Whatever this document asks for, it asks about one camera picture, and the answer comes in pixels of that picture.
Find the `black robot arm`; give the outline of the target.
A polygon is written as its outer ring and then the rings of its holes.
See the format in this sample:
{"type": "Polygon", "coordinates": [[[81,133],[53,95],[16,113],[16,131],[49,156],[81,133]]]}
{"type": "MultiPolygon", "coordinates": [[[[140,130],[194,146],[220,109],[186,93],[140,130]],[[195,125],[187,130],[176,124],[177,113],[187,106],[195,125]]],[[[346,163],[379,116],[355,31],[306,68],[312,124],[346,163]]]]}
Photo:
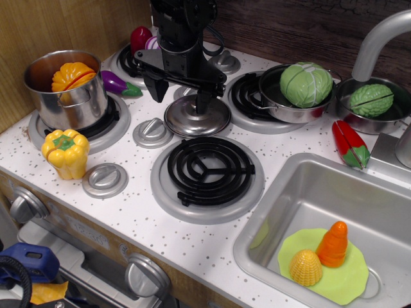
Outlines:
{"type": "Polygon", "coordinates": [[[212,32],[216,1],[152,1],[158,16],[159,49],[137,51],[134,60],[152,98],[162,102],[170,83],[196,89],[195,108],[204,114],[222,96],[226,75],[206,60],[204,30],[212,32]]]}

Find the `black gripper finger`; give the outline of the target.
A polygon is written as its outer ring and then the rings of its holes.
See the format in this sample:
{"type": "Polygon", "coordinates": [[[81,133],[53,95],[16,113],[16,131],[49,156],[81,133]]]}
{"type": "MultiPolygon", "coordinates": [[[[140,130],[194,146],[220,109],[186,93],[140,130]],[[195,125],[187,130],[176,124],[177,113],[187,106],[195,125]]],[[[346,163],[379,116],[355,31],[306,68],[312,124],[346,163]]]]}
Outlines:
{"type": "Polygon", "coordinates": [[[195,110],[198,114],[205,114],[208,110],[212,94],[205,90],[197,91],[197,98],[195,100],[195,110]]]}
{"type": "Polygon", "coordinates": [[[152,71],[145,71],[143,73],[143,80],[152,98],[156,102],[161,103],[168,90],[168,81],[152,71]]]}

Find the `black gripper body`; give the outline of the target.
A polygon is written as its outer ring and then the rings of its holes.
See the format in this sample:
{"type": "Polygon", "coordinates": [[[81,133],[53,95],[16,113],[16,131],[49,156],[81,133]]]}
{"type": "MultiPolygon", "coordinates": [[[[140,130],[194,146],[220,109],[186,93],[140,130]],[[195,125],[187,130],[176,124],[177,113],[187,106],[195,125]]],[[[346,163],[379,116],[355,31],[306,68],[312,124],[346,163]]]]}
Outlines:
{"type": "Polygon", "coordinates": [[[225,92],[227,77],[207,61],[201,40],[186,50],[140,50],[135,53],[134,61],[142,75],[145,71],[159,74],[168,81],[168,87],[174,83],[208,91],[212,96],[225,92]]]}

